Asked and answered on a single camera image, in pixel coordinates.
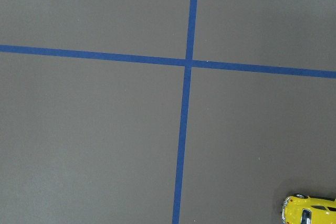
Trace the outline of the yellow beetle toy car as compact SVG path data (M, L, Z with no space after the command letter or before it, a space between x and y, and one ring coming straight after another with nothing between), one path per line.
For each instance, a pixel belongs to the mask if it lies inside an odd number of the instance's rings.
M293 194L283 201L282 223L335 223L335 198Z

